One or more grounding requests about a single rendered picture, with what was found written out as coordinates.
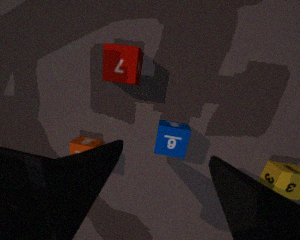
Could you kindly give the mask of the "red block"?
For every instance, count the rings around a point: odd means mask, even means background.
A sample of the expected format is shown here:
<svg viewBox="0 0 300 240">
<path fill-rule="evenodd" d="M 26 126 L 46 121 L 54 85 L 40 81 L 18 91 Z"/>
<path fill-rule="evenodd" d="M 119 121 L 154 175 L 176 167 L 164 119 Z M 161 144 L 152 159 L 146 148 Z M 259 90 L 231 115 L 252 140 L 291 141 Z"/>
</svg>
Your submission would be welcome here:
<svg viewBox="0 0 300 240">
<path fill-rule="evenodd" d="M 102 80 L 140 85 L 142 60 L 139 47 L 104 42 Z"/>
</svg>

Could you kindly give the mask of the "yellow block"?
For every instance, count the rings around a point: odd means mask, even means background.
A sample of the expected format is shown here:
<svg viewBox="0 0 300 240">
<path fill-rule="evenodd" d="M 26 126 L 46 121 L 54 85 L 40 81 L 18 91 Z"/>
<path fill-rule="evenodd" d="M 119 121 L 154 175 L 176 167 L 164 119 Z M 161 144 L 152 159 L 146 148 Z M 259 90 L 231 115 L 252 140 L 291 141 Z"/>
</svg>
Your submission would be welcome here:
<svg viewBox="0 0 300 240">
<path fill-rule="evenodd" d="M 258 180 L 273 191 L 300 200 L 300 167 L 269 160 Z"/>
</svg>

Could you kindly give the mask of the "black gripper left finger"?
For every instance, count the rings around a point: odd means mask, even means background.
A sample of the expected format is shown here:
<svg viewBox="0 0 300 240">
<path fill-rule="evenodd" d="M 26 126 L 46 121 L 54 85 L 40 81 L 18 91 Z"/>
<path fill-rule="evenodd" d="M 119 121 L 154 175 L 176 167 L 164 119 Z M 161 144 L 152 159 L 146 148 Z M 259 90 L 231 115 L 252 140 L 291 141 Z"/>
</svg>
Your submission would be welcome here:
<svg viewBox="0 0 300 240">
<path fill-rule="evenodd" d="M 123 150 L 123 140 L 52 159 L 0 147 L 0 179 L 36 189 L 51 240 L 72 240 Z"/>
</svg>

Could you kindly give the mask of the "orange block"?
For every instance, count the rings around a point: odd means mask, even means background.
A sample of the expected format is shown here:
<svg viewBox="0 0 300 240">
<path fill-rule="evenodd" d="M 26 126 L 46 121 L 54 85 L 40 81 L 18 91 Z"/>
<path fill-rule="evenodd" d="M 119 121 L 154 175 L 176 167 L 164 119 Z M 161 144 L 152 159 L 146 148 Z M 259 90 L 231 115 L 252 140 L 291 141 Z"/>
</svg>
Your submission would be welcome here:
<svg viewBox="0 0 300 240">
<path fill-rule="evenodd" d="M 103 140 L 80 136 L 69 143 L 70 155 L 103 145 Z"/>
</svg>

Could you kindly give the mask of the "blue block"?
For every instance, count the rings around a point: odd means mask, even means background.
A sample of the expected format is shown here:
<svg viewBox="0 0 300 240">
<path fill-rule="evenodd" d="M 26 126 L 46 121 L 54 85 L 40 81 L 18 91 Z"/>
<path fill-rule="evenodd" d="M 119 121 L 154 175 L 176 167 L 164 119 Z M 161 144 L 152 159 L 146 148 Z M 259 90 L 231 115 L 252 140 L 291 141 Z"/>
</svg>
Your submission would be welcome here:
<svg viewBox="0 0 300 240">
<path fill-rule="evenodd" d="M 191 129 L 188 124 L 159 120 L 155 154 L 185 158 Z"/>
</svg>

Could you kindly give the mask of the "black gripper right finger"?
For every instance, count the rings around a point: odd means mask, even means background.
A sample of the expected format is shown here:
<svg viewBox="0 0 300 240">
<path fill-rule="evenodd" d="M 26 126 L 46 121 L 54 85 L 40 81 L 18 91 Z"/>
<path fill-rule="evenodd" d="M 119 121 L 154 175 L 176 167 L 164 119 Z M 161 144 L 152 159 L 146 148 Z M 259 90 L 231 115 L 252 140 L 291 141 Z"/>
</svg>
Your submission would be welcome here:
<svg viewBox="0 0 300 240">
<path fill-rule="evenodd" d="M 234 240 L 300 240 L 300 205 L 218 156 L 209 169 Z"/>
</svg>

